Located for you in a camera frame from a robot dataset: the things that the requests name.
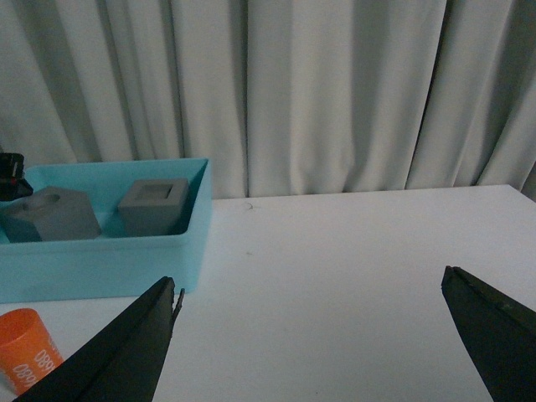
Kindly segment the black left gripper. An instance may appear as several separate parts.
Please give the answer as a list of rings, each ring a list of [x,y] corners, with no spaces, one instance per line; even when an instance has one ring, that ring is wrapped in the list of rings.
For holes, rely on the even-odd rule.
[[[20,153],[1,153],[1,201],[10,202],[29,197],[34,189],[24,176],[24,156]]]

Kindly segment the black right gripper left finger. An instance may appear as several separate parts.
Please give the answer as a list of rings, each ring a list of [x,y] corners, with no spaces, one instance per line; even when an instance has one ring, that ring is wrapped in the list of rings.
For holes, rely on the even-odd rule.
[[[151,401],[185,290],[164,276],[17,401]]]

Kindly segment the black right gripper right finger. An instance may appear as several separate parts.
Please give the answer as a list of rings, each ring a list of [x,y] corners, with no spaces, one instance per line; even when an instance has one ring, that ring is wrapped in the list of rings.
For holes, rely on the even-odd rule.
[[[492,399],[534,401],[535,311],[457,266],[441,292]]]

